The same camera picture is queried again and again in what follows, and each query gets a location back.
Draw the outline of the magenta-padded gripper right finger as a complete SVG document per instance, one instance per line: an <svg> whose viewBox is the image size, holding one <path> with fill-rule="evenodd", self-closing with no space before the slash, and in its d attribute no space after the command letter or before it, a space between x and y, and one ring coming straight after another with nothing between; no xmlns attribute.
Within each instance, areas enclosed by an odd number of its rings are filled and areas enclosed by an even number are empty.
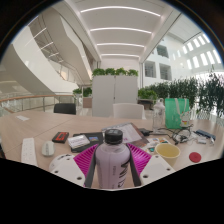
<svg viewBox="0 0 224 224"><path fill-rule="evenodd" d="M175 172L160 155L150 155L130 143L127 146L131 153L130 167L135 187L148 185Z"/></svg>

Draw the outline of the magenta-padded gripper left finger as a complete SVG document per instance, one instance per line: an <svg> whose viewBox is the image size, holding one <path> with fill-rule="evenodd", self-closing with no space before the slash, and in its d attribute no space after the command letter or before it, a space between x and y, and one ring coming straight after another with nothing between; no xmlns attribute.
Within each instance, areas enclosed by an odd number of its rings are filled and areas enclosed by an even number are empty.
<svg viewBox="0 0 224 224"><path fill-rule="evenodd" d="M59 155L51 161L49 171L76 185L90 188L95 172L97 147L98 144L95 144L76 156L72 154Z"/></svg>

